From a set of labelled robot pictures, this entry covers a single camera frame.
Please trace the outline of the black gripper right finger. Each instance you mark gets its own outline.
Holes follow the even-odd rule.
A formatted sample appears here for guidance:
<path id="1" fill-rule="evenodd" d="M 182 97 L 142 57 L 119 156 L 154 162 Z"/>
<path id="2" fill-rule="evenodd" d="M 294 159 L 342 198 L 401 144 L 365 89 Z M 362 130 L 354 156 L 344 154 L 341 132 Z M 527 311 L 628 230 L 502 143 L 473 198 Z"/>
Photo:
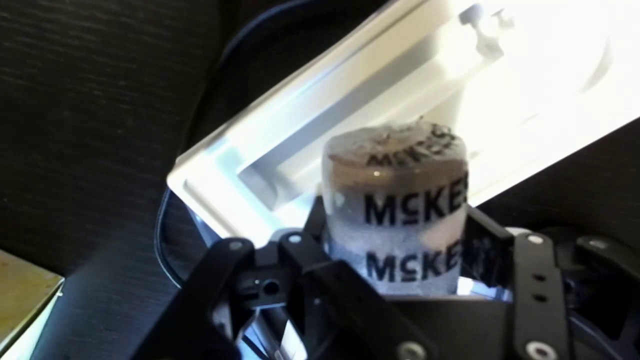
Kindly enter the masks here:
<path id="1" fill-rule="evenodd" d="M 511 343 L 520 360 L 574 360 L 565 278 L 548 237 L 513 234 L 469 208 L 462 274 L 513 292 Z"/>

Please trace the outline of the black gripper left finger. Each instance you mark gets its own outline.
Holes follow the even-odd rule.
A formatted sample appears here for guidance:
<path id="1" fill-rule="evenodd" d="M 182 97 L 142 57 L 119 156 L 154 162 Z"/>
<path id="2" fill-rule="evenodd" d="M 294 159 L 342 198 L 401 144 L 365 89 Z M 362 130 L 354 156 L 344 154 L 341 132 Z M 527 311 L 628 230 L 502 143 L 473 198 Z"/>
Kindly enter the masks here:
<path id="1" fill-rule="evenodd" d="M 246 239 L 213 244 L 132 360 L 242 360 L 245 330 L 271 319 L 271 334 L 286 353 L 286 329 L 299 337 L 307 360 L 319 355 L 308 333 L 305 272 L 328 265 L 323 247 L 300 234 L 256 251 Z"/>

